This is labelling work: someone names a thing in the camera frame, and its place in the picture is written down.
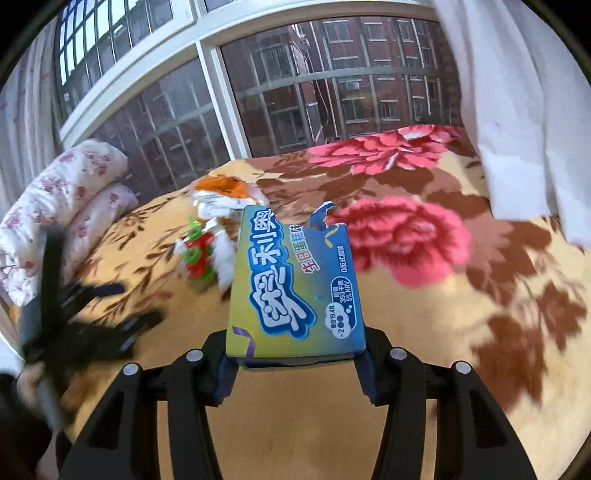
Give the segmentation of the person's left hand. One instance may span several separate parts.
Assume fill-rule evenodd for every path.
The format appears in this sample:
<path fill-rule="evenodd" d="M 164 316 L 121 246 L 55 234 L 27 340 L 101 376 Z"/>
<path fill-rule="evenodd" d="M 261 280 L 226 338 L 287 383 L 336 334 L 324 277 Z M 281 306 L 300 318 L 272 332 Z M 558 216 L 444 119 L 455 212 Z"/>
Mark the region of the person's left hand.
<path fill-rule="evenodd" d="M 16 380 L 16 392 L 22 404 L 32 412 L 39 412 L 39 396 L 37 387 L 44 377 L 45 363 L 27 364 Z"/>

